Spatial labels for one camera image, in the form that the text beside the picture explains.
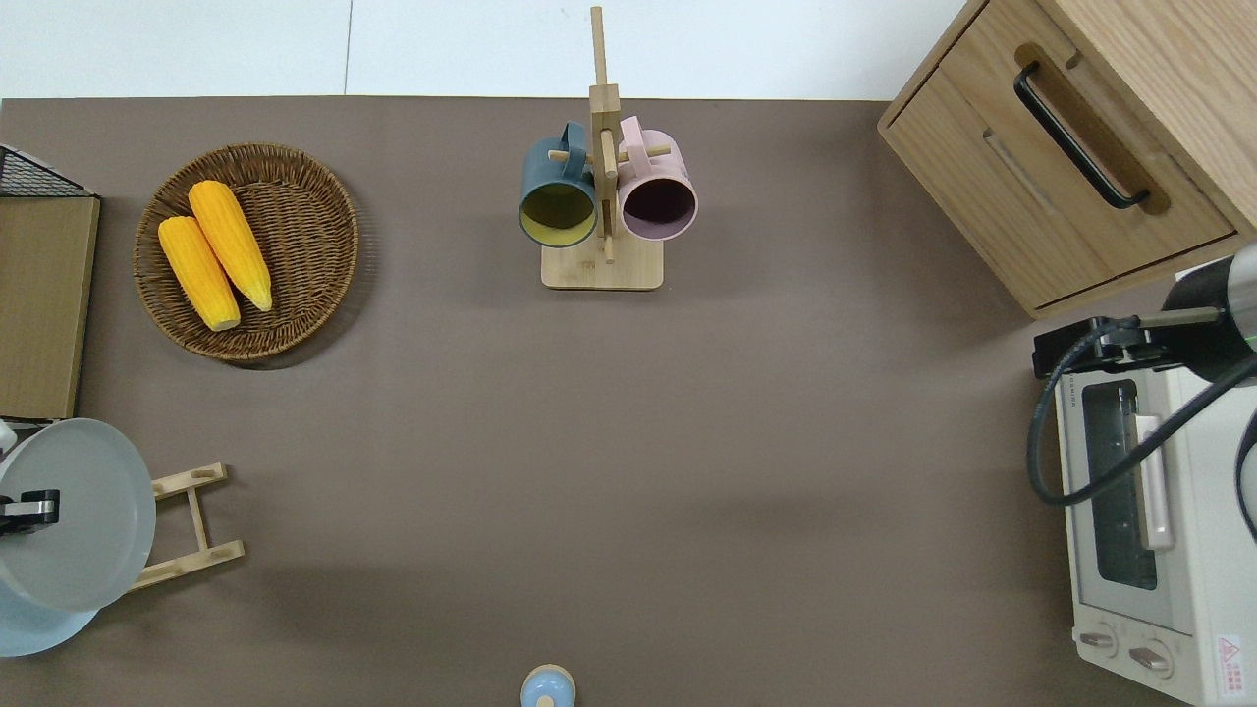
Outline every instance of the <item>mug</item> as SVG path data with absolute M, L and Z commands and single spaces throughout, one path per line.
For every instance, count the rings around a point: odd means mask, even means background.
M 551 160 L 551 150 L 567 152 L 567 161 Z M 585 126 L 577 122 L 568 122 L 562 137 L 543 138 L 528 151 L 519 200 L 519 226 L 528 238 L 567 248 L 593 233 L 597 199 L 585 156 Z
M 620 121 L 625 140 L 620 151 L 620 219 L 623 226 L 647 240 L 667 240 L 685 233 L 698 215 L 698 195 L 685 170 L 676 141 L 657 130 L 641 130 L 637 116 Z M 649 147 L 666 145 L 671 152 L 651 157 Z

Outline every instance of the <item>round woven tray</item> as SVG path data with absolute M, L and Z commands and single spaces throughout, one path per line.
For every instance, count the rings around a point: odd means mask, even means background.
M 192 309 L 157 240 L 162 220 L 192 215 L 187 191 L 206 179 L 235 192 L 270 270 L 272 309 L 259 312 L 236 292 L 240 323 L 226 331 L 210 331 Z M 161 185 L 140 219 L 133 273 L 148 315 L 176 343 L 221 361 L 256 361 L 323 326 L 357 262 L 358 216 L 336 175 L 299 150 L 246 143 L 202 155 Z

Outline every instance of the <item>wooden rack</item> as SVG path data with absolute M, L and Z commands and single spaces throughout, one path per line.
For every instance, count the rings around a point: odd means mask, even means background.
M 542 283 L 553 289 L 657 289 L 664 284 L 664 244 L 625 231 L 620 218 L 616 181 L 620 162 L 628 156 L 616 152 L 620 133 L 620 86 L 607 83 L 606 43 L 602 36 L 602 8 L 590 10 L 593 24 L 593 74 L 590 87 L 590 128 L 593 145 L 593 187 L 598 201 L 595 235 L 571 248 L 542 248 Z M 654 150 L 654 155 L 665 155 Z M 554 151 L 552 160 L 566 160 Z
M 153 496 L 157 501 L 180 493 L 187 494 L 187 503 L 192 511 L 192 530 L 196 533 L 196 545 L 200 550 L 175 557 L 173 560 L 148 565 L 140 572 L 140 579 L 136 580 L 129 591 L 145 589 L 146 586 L 152 586 L 189 572 L 204 570 L 205 567 L 212 567 L 228 560 L 244 557 L 244 542 L 233 540 L 231 542 L 210 547 L 209 537 L 205 533 L 205 517 L 201 515 L 201 501 L 196 496 L 196 489 L 225 478 L 228 478 L 226 468 L 220 463 L 215 463 L 190 472 L 162 477 L 153 482 Z

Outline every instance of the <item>toaster oven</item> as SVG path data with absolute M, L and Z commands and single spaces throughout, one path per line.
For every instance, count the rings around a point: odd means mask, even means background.
M 1056 389 L 1066 492 L 1205 385 L 1184 369 L 1066 375 Z M 1234 473 L 1253 409 L 1257 386 L 1231 390 L 1136 473 L 1065 508 L 1080 657 L 1190 704 L 1257 706 L 1257 543 Z

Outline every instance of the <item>wooden base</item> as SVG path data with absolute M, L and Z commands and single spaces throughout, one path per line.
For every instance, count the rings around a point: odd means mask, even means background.
M 228 478 L 228 470 L 221 463 L 210 464 L 190 472 L 171 474 L 153 482 L 153 496 L 157 501 L 170 498 L 180 493 L 187 494 L 187 504 L 192 511 L 192 530 L 196 533 L 196 552 L 190 552 L 173 560 L 148 565 L 129 591 L 152 586 L 168 579 L 204 570 L 228 560 L 244 557 L 244 542 L 233 540 L 222 545 L 210 547 L 209 537 L 205 533 L 205 517 L 201 515 L 201 499 L 196 496 L 197 487 Z
M 571 248 L 542 248 L 542 283 L 551 289 L 659 289 L 664 284 L 664 244 L 634 235 L 591 235 Z

